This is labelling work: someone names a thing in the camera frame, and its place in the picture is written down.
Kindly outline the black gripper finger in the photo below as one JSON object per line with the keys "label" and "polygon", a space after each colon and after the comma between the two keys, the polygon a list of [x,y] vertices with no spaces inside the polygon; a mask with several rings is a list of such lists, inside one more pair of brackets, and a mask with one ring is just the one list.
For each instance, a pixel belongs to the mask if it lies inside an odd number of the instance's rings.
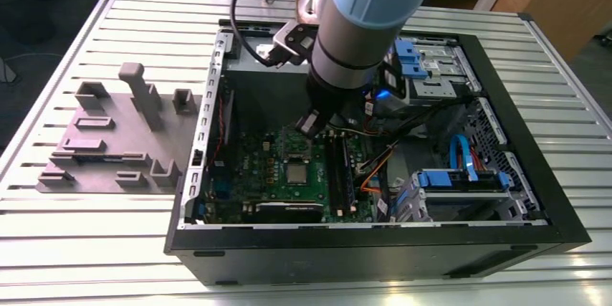
{"label": "black gripper finger", "polygon": [[325,128],[329,119],[329,114],[320,113],[316,109],[310,109],[309,112],[298,119],[296,123],[296,131],[308,139],[313,139]]}

